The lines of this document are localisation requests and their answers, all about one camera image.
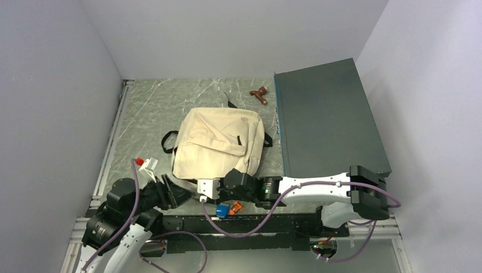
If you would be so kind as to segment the orange pencil sharpener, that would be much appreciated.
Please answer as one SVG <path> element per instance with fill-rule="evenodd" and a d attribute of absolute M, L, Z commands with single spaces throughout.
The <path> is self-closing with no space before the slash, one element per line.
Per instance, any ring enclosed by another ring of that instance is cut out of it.
<path fill-rule="evenodd" d="M 243 209 L 243 205 L 238 201 L 235 201 L 229 210 L 229 215 L 235 215 L 242 209 Z"/>

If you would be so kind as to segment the blue eraser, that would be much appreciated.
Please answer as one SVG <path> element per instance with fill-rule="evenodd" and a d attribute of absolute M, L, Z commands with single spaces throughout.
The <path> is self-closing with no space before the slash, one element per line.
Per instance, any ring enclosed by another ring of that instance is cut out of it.
<path fill-rule="evenodd" d="M 218 204 L 215 210 L 215 215 L 218 218 L 225 218 L 228 216 L 230 210 L 229 204 Z"/>

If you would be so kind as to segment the beige canvas backpack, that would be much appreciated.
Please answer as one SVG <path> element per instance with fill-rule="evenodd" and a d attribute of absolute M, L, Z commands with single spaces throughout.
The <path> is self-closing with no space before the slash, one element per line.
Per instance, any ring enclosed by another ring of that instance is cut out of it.
<path fill-rule="evenodd" d="M 171 155 L 179 180 L 223 178 L 232 169 L 254 175 L 264 148 L 273 146 L 261 116 L 232 102 L 227 107 L 195 107 L 178 130 L 167 132 L 161 147 Z"/>

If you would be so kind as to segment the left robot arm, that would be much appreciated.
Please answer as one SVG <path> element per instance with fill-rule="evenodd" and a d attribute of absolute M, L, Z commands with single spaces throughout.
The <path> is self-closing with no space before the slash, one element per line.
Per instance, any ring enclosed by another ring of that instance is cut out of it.
<path fill-rule="evenodd" d="M 76 272 L 120 272 L 127 258 L 148 240 L 181 229 L 180 224 L 164 220 L 162 211 L 178 208 L 194 195 L 167 175 L 144 187 L 135 179 L 117 180 L 86 224 Z"/>

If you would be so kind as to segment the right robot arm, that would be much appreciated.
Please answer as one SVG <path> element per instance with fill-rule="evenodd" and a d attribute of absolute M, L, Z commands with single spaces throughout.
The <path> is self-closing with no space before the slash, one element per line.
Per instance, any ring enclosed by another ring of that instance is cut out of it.
<path fill-rule="evenodd" d="M 253 177 L 233 169 L 217 187 L 219 201 L 245 201 L 258 208 L 320 202 L 321 215 L 314 219 L 314 231 L 327 236 L 345 222 L 361 217 L 380 221 L 389 218 L 385 179 L 362 166 L 328 177 Z"/>

